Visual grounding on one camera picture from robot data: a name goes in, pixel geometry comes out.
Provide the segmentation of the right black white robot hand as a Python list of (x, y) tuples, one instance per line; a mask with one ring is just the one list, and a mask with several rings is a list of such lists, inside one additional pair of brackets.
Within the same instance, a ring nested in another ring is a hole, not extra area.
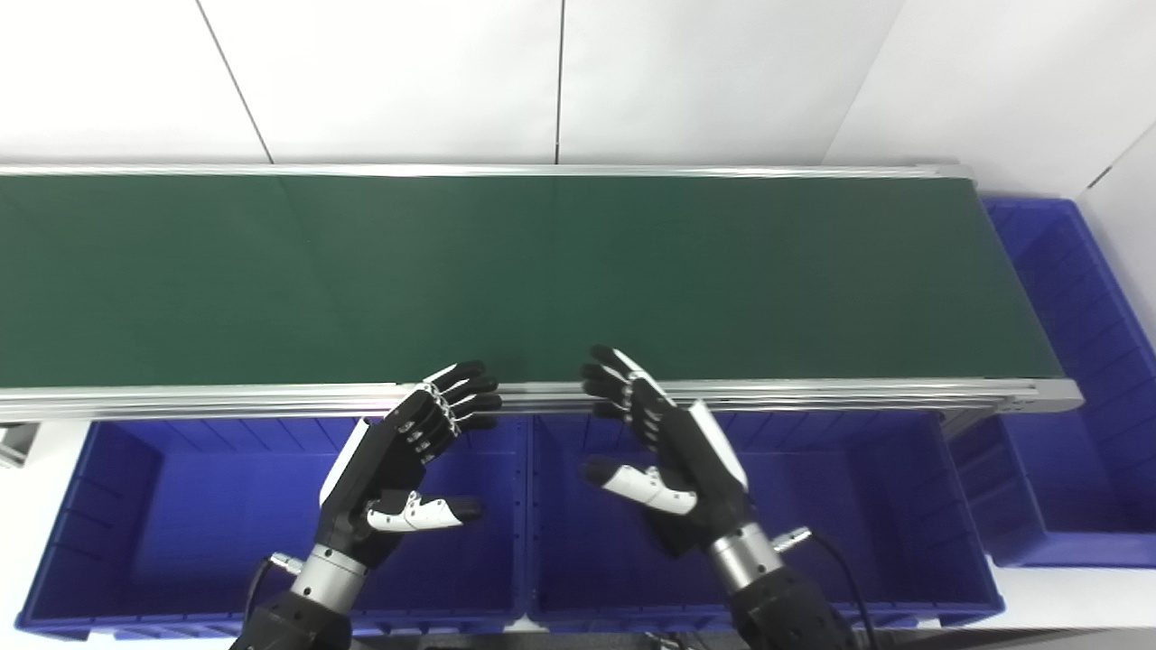
[(676, 402), (623, 350), (595, 345), (591, 357), (581, 378), (596, 399), (593, 414), (625, 424), (655, 460), (643, 468), (590, 456), (581, 464), (587, 482), (643, 507), (649, 530), (673, 557), (706, 551), (757, 520), (746, 470), (706, 402)]

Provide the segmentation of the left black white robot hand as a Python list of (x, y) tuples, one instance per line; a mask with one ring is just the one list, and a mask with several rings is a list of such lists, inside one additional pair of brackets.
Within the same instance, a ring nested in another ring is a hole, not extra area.
[(480, 519), (477, 497), (433, 497), (420, 486), (464, 433), (497, 424), (497, 381), (479, 361), (449, 365), (416, 384), (387, 415), (363, 418), (323, 481), (314, 547), (375, 571), (402, 535)]

